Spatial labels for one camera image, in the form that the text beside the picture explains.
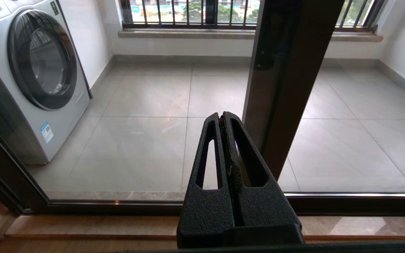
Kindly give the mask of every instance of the marble window sill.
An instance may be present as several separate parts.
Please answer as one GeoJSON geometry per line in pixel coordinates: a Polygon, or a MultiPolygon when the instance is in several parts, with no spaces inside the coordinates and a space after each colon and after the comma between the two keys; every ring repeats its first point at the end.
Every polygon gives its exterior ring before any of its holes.
{"type": "MultiPolygon", "coordinates": [[[[256,31],[213,29],[125,29],[119,38],[181,38],[253,40],[256,31]]],[[[382,36],[367,32],[334,32],[331,41],[381,42],[382,36]]]]}

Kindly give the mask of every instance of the tiled floor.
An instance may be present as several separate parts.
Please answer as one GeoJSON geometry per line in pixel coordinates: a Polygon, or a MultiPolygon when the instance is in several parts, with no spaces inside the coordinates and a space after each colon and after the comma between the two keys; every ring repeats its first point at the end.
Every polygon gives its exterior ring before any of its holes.
{"type": "MultiPolygon", "coordinates": [[[[242,116],[248,73],[119,64],[54,160],[29,170],[50,197],[185,191],[204,119],[242,116]]],[[[207,160],[204,188],[213,189],[213,149],[207,160]]],[[[288,192],[405,192],[405,92],[370,68],[321,69],[278,182],[288,192]]]]}

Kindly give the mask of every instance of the tree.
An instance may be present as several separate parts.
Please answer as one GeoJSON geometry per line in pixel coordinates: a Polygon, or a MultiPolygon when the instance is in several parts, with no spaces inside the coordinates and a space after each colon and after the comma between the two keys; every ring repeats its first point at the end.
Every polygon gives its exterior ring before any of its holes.
{"type": "Polygon", "coordinates": [[[252,13],[246,17],[246,23],[257,23],[259,17],[259,9],[252,10],[252,13]]]}
{"type": "MultiPolygon", "coordinates": [[[[183,16],[187,19],[187,6],[184,7],[183,16]]],[[[201,20],[201,2],[193,1],[188,3],[188,14],[190,16],[190,21],[201,20]]],[[[226,7],[224,5],[218,5],[218,21],[219,22],[229,22],[230,17],[230,6],[226,7]]],[[[243,19],[238,16],[238,12],[232,10],[232,23],[242,22],[243,19]]]]}
{"type": "MultiPolygon", "coordinates": [[[[359,18],[360,20],[359,20],[358,24],[362,25],[362,22],[365,19],[366,10],[368,9],[370,3],[371,3],[370,0],[356,0],[356,1],[353,1],[351,3],[351,6],[350,6],[349,11],[347,13],[344,24],[345,25],[352,25],[352,24],[354,24],[355,19],[359,18]],[[362,17],[357,17],[358,14],[359,14],[359,11],[360,11],[360,7],[362,7],[362,4],[363,4],[364,1],[367,1],[367,3],[365,4],[365,8],[364,8],[364,11],[362,13],[362,17]]],[[[339,25],[341,23],[347,6],[348,6],[348,1],[346,0],[343,3],[342,11],[340,13],[339,19],[337,20],[337,25],[339,25]]]]}
{"type": "MultiPolygon", "coordinates": [[[[184,18],[187,19],[187,6],[184,7],[184,18]]],[[[190,21],[201,20],[201,2],[193,1],[188,3],[188,14],[190,21]]]]}
{"type": "MultiPolygon", "coordinates": [[[[219,5],[218,6],[218,21],[219,22],[229,22],[230,17],[230,6],[219,5]]],[[[232,23],[242,23],[243,19],[238,16],[238,12],[234,9],[232,10],[232,23]]]]}

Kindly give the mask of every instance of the door glass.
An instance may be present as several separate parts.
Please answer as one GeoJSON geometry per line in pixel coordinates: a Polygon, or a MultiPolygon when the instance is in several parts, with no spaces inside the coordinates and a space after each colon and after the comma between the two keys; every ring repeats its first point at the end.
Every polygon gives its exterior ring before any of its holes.
{"type": "MultiPolygon", "coordinates": [[[[259,1],[249,2],[247,14],[254,15],[259,1]]],[[[11,69],[2,67],[7,35],[0,32],[0,94],[8,98],[0,101],[1,115],[10,109],[0,117],[8,119],[0,134],[52,200],[182,201],[204,120],[216,112],[243,115],[252,37],[118,38],[119,4],[92,1],[82,8],[75,1],[61,3],[94,97],[89,100],[78,65],[73,70],[78,74],[72,99],[53,111],[35,107],[20,95],[11,69]]],[[[129,4],[135,24],[145,20],[170,24],[187,18],[189,23],[200,24],[201,18],[205,22],[206,1],[130,0],[129,4]]],[[[223,12],[227,22],[228,5],[223,12]]],[[[50,3],[38,8],[66,27],[62,13],[56,15],[50,3]]],[[[243,22],[245,9],[245,3],[235,1],[232,21],[243,22]]],[[[11,19],[4,22],[9,27],[11,19]]],[[[30,37],[20,35],[30,41],[32,71],[44,91],[60,98],[68,71],[62,47],[71,41],[33,30],[30,37]]],[[[217,187],[214,154],[211,144],[204,189],[217,187]]]]}
{"type": "MultiPolygon", "coordinates": [[[[362,26],[370,8],[353,0],[345,25],[362,26]]],[[[380,13],[369,35],[387,43],[331,41],[278,180],[284,191],[405,193],[405,2],[380,13]]]]}
{"type": "Polygon", "coordinates": [[[66,63],[63,49],[55,38],[37,29],[32,33],[29,53],[32,71],[39,85],[49,94],[59,93],[66,77],[66,63]]]}

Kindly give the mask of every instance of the front-loading washing machine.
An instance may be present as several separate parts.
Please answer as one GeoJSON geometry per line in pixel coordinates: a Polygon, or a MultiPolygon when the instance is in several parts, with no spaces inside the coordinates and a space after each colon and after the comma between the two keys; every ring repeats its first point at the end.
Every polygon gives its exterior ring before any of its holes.
{"type": "Polygon", "coordinates": [[[0,0],[0,81],[1,134],[24,164],[46,164],[90,99],[55,0],[0,0]]]}

